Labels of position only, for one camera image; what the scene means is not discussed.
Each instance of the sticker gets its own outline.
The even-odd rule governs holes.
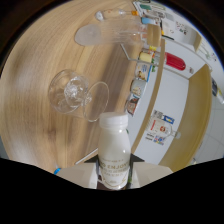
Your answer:
[[[168,117],[166,115],[163,115],[162,119],[170,124],[173,124],[174,123],[174,119],[171,118],[171,117]]]
[[[131,92],[137,98],[141,98],[143,96],[143,94],[144,94],[145,87],[146,87],[146,82],[145,81],[135,79],[132,82],[132,85],[131,85]]]
[[[179,23],[176,21],[175,23],[175,29],[183,33],[184,35],[187,35],[187,28],[185,24]]]
[[[132,98],[132,99],[128,100],[125,105],[127,112],[129,114],[131,114],[132,116],[134,116],[134,114],[135,114],[138,103],[139,103],[139,98]]]
[[[161,136],[156,135],[153,142],[155,142],[159,145],[164,145],[165,140],[166,140],[166,137],[161,137]]]
[[[135,69],[135,77],[148,82],[151,65],[138,62]]]
[[[152,116],[157,117],[159,119],[162,119],[163,113],[158,111],[158,110],[154,110],[153,113],[152,113]]]

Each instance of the bottle label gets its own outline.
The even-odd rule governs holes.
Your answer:
[[[165,127],[165,121],[161,120],[161,119],[158,119],[156,117],[152,117],[150,119],[150,122],[149,122],[149,124],[147,126],[146,131],[154,132],[154,133],[158,133],[158,134],[159,133],[164,133],[164,134],[168,133],[168,130]]]
[[[130,161],[100,158],[99,162],[102,182],[105,187],[119,190],[127,184]]]

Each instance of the clear plastic container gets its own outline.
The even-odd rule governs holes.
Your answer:
[[[102,128],[98,158],[102,182],[105,187],[120,190],[128,181],[131,145],[127,134],[128,115],[107,112],[100,115]]]
[[[143,43],[147,26],[135,20],[108,20],[100,24],[88,24],[75,34],[75,41],[83,46],[126,43]]]
[[[125,11],[123,9],[114,8],[98,11],[96,12],[95,17],[99,21],[104,21],[108,19],[122,19],[127,15],[138,16],[138,11]]]

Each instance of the wooden table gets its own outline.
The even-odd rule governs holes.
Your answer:
[[[106,111],[124,111],[136,62],[120,45],[83,47],[74,41],[81,26],[98,22],[95,12],[112,7],[134,9],[131,1],[75,0],[49,11],[21,36],[0,80],[0,135],[10,160],[52,173],[97,148],[98,122],[59,114],[49,104],[49,84],[63,69],[106,82]]]

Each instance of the plastic bottle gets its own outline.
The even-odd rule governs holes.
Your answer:
[[[126,128],[128,115],[126,113],[102,113],[99,119],[102,128],[98,158],[105,187],[120,190],[128,181],[130,169],[131,146]]]
[[[107,9],[104,11],[98,11],[95,14],[95,17],[99,21],[107,19],[119,19],[124,18],[126,15],[138,16],[138,11],[125,11],[123,9]]]
[[[112,43],[136,44],[142,43],[143,34],[147,34],[147,26],[139,21],[108,20],[81,27],[75,34],[75,41],[83,46]]]
[[[157,117],[150,118],[146,131],[157,134],[161,137],[173,136],[176,139],[181,137],[180,132],[174,131],[168,122],[165,122],[164,120]]]

